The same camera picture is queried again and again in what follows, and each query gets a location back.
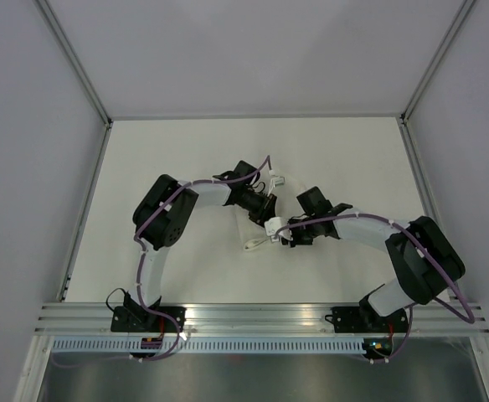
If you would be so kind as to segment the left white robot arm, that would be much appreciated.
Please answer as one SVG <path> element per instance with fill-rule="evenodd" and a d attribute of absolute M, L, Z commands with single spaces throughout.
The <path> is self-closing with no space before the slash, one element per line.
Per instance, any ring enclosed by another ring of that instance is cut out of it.
<path fill-rule="evenodd" d="M 234 169 L 208 179 L 186 182 L 163 174 L 156 180 L 132 216 L 133 239 L 141 246 L 141 257 L 135 285 L 122 290 L 122 304 L 111 309 L 112 332 L 183 330 L 185 309 L 161 305 L 162 273 L 170 248 L 182 237 L 195 209 L 237 206 L 260 227 L 274 218 L 276 195 L 257 189 L 264 167 L 271 167 L 269 158 L 260 167 L 239 161 Z"/>

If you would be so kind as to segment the white cloth napkin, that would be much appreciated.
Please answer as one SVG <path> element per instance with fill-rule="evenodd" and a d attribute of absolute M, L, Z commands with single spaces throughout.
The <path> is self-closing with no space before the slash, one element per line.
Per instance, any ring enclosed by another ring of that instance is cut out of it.
<path fill-rule="evenodd" d="M 296 214 L 296 196 L 306 190 L 303 181 L 290 175 L 256 179 L 234 206 L 239 241 L 252 252 L 280 241 L 275 232 Z"/>

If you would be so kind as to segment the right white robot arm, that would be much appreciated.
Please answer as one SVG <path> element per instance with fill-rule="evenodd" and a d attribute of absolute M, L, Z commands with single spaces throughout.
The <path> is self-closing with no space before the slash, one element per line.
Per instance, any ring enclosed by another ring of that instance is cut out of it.
<path fill-rule="evenodd" d="M 364 213 L 351 204 L 333 205 L 314 187 L 297 197 L 304 211 L 288 219 L 274 235 L 284 245 L 312 245 L 317 237 L 354 241 L 388 255 L 395 278 L 368 293 L 359 302 L 358 319 L 369 331 L 384 326 L 389 316 L 426 305 L 451 289 L 466 267 L 438 224 L 428 216 L 399 221 Z"/>

